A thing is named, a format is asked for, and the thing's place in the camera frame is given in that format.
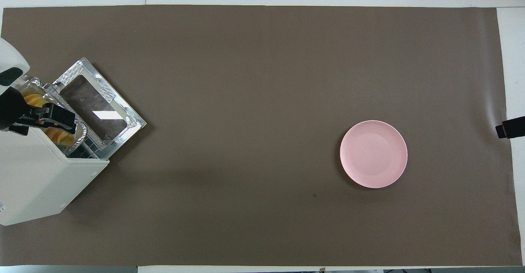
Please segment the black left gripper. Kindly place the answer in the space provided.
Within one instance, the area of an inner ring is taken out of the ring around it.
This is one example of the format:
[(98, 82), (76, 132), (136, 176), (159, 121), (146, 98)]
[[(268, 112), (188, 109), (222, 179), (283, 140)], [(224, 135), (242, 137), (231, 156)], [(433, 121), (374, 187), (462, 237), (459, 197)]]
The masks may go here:
[(1, 131), (27, 136), (29, 127), (32, 127), (53, 128), (75, 134), (75, 116), (56, 103), (45, 103), (42, 107), (28, 105), (21, 92), (13, 87), (7, 88), (0, 97)]

